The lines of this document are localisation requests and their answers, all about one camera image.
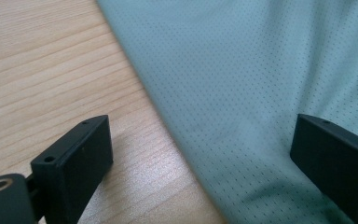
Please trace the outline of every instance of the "light wood surface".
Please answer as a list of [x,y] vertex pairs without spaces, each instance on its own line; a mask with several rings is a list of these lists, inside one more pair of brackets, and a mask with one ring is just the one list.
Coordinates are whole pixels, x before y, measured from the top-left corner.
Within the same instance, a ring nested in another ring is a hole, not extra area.
[[29,175],[31,159],[102,114],[115,164],[80,223],[225,222],[95,1],[0,0],[0,175]]

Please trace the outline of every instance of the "wooden table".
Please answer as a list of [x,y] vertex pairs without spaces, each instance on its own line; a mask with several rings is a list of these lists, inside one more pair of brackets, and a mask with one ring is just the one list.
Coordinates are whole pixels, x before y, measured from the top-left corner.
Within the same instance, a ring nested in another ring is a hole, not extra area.
[[225,222],[94,1],[0,0],[0,175],[29,175],[32,158],[102,114],[115,164],[80,223]]

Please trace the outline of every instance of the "perforated fabric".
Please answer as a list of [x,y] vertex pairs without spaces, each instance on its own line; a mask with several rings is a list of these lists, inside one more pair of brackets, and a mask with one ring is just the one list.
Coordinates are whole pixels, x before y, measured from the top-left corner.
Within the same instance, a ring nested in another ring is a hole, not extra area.
[[358,1],[99,4],[230,223],[351,223],[289,151],[298,113],[358,134]]

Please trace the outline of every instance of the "black plastic part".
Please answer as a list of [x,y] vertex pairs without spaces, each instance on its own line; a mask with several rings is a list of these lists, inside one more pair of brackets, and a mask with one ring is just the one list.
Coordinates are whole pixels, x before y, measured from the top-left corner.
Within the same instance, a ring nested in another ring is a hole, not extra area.
[[42,194],[40,188],[37,187],[34,182],[34,175],[30,175],[26,178],[28,194],[31,198],[31,204],[34,209],[34,220],[38,221],[44,215],[47,210],[46,199]]
[[299,114],[290,156],[304,174],[358,223],[358,136]]
[[0,176],[0,223],[34,224],[34,212],[23,175]]
[[109,119],[84,120],[32,162],[48,208],[47,223],[77,223],[113,164]]

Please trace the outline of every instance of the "cloth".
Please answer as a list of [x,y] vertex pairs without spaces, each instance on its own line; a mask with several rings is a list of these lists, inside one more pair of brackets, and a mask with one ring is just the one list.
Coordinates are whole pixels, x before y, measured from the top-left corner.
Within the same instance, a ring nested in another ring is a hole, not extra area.
[[289,152],[298,113],[358,134],[358,1],[98,2],[230,223],[351,223]]

